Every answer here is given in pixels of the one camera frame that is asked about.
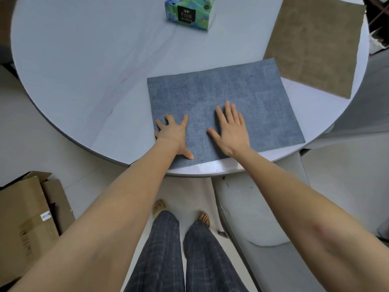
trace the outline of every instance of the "left hand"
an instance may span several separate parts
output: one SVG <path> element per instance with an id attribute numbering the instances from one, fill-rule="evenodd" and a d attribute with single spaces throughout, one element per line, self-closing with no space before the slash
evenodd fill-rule
<path id="1" fill-rule="evenodd" d="M 177 155 L 184 155 L 190 160 L 194 159 L 193 154 L 188 150 L 185 144 L 185 130 L 188 124 L 188 115 L 184 116 L 182 123 L 179 125 L 174 121 L 172 115 L 165 115 L 168 120 L 168 125 L 163 125 L 160 120 L 157 120 L 157 126 L 161 129 L 159 132 L 154 131 L 155 137 L 160 140 L 168 140 L 178 147 Z"/>

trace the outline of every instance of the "person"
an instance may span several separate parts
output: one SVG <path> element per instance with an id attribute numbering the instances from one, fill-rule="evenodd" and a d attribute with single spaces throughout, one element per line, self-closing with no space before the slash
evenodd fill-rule
<path id="1" fill-rule="evenodd" d="M 221 135 L 208 133 L 255 181 L 277 221 L 327 291 L 389 291 L 389 251 L 350 215 L 250 148 L 241 113 L 216 108 Z M 59 238 L 12 292 L 119 291 L 152 210 L 153 227 L 125 291 L 184 291 L 178 221 L 153 201 L 185 145 L 188 117 L 157 121 L 153 147 L 121 174 Z M 184 238 L 187 291 L 246 291 L 201 213 Z"/>

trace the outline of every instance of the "plaid pants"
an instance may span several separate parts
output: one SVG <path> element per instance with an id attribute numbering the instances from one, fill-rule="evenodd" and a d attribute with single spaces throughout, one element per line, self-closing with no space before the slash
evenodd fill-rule
<path id="1" fill-rule="evenodd" d="M 192 224 L 185 235 L 187 292 L 246 292 L 231 261 L 202 221 Z M 184 292 L 179 222 L 162 211 L 153 227 L 124 292 Z"/>

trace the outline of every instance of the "green floral tissue box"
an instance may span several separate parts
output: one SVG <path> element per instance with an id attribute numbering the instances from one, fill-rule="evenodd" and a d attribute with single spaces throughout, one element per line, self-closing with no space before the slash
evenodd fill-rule
<path id="1" fill-rule="evenodd" d="M 216 0 L 166 0 L 168 20 L 197 29 L 209 30 L 215 17 Z"/>

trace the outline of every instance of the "round white table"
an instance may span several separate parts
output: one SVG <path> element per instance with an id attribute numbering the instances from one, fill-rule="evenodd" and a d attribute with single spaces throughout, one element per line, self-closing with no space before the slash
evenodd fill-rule
<path id="1" fill-rule="evenodd" d="M 146 78 L 262 59 L 281 3 L 218 0 L 215 20 L 204 32 L 166 21 L 164 0 L 18 0 L 11 33 L 14 62 L 32 102 L 57 130 L 128 165 L 155 142 Z M 336 121 L 361 84 L 368 36 L 365 18 L 349 100 L 282 78 L 307 142 L 261 155 L 270 161 L 286 157 Z M 168 174 L 240 170 L 228 158 Z"/>

